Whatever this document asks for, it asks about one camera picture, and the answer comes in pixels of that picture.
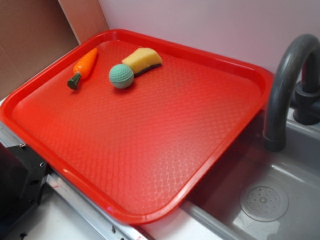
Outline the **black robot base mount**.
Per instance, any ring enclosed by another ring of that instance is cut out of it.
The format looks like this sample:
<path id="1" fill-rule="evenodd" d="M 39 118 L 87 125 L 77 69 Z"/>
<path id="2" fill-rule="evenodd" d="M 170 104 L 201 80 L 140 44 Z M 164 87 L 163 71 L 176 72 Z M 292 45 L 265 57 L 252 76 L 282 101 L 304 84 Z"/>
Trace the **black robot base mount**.
<path id="1" fill-rule="evenodd" d="M 0 145 L 0 234 L 39 205 L 50 166 L 29 146 Z"/>

